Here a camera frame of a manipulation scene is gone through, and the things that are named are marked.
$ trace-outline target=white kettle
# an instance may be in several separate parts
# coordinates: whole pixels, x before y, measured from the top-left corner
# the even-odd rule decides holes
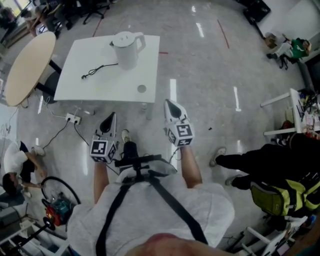
[[[137,39],[141,41],[139,49],[137,48]],[[131,70],[137,65],[138,54],[146,47],[145,35],[141,32],[120,32],[114,36],[110,45],[115,50],[120,68]]]

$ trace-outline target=person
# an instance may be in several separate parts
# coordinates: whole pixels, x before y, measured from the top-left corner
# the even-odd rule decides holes
[[[47,29],[51,32],[55,32],[54,19],[57,19],[62,27],[66,27],[67,30],[72,28],[71,21],[67,21],[64,15],[65,5],[63,0],[46,0],[46,12],[45,22],[47,24]]]
[[[128,130],[121,133],[124,159],[138,156],[137,145]],[[106,255],[113,256],[228,256],[214,247],[223,238],[234,219],[234,208],[220,184],[203,183],[190,146],[181,147],[182,175],[168,162],[145,163],[147,176],[152,170],[160,184],[200,224],[208,245],[195,240],[186,223],[174,212],[147,181],[133,184],[117,208],[107,232],[103,228],[111,204],[126,178],[134,177],[133,168],[123,170],[116,182],[109,184],[104,163],[96,163],[93,195],[95,205],[77,205],[68,222],[67,237],[73,250],[81,255],[104,255],[99,249],[100,234]]]
[[[31,173],[36,170],[42,178],[47,177],[47,173],[36,160],[36,156],[44,155],[45,151],[39,146],[34,146],[29,152],[22,141],[12,142],[3,158],[5,171],[2,177],[3,189],[9,195],[15,195],[18,185],[26,188],[41,188],[41,185],[31,183]]]
[[[279,49],[275,53],[268,53],[266,56],[268,59],[278,59],[281,55],[286,55],[292,59],[300,59],[309,56],[311,52],[311,43],[304,39],[290,39],[284,35],[286,41],[281,44]]]
[[[24,18],[26,22],[27,29],[34,37],[37,36],[36,26],[39,23],[42,23],[45,27],[47,27],[45,16],[42,13],[44,8],[45,6],[40,5],[31,9],[24,9],[20,14],[20,16]]]
[[[261,149],[244,154],[226,155],[225,147],[219,148],[209,165],[240,170],[248,175],[238,174],[225,181],[227,186],[249,190],[254,180],[271,183],[273,179],[288,179],[299,182],[310,172],[318,172],[315,162],[320,152],[320,141],[296,133],[286,146],[265,144]]]

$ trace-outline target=green bag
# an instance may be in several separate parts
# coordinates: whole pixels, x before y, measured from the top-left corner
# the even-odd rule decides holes
[[[300,182],[286,179],[277,185],[251,182],[254,203],[263,211],[274,216],[287,216],[306,207],[313,211],[320,206],[320,180],[307,190]]]

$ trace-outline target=glossy floor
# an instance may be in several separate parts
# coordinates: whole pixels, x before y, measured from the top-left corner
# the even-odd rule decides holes
[[[93,34],[97,37],[132,31],[157,35],[160,51],[165,52],[159,54],[152,121],[146,120],[138,103],[83,102],[82,108],[94,110],[95,115],[77,113],[82,117],[79,132],[90,142],[99,123],[115,111],[119,141],[121,130],[129,129],[140,155],[162,154],[169,159],[172,148],[163,131],[163,103],[166,98],[176,98],[194,124],[196,135],[192,147],[203,181],[224,184],[236,171],[219,166],[210,168],[209,160],[215,150],[227,147],[228,153],[242,153],[270,141],[263,132],[280,127],[286,101],[265,108],[260,103],[286,93],[289,88],[304,86],[297,66],[281,70],[274,60],[266,58],[268,49],[244,18],[242,9],[232,0],[123,0],[112,5],[101,22],[93,15],[86,25],[78,20],[70,31],[63,29],[53,56],[60,66],[74,40]],[[31,39],[28,35],[15,44],[6,61],[13,63]],[[61,101],[48,107],[56,115],[65,116],[74,113],[75,105],[79,106],[80,102]],[[39,111],[39,98],[33,94],[29,107],[18,112],[17,137],[28,147],[36,140],[43,146],[65,123],[63,118],[52,116],[45,106]],[[48,173],[70,184],[83,203],[93,203],[94,163],[72,124],[46,148],[42,160]],[[115,174],[111,171],[109,174],[114,180]],[[226,190],[235,208],[235,219],[226,236],[236,236],[247,226],[261,226],[263,214],[253,204],[250,191],[233,187]],[[30,212],[40,218],[44,210],[37,192],[32,191]],[[227,239],[223,239],[220,247],[226,245]]]

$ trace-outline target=round wooden table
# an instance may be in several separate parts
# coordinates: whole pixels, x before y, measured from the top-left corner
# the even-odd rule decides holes
[[[55,90],[39,83],[39,79],[48,64],[61,74],[61,68],[51,60],[55,44],[55,34],[45,32],[33,38],[19,53],[5,85],[5,99],[9,106],[22,103],[34,88],[54,98]]]

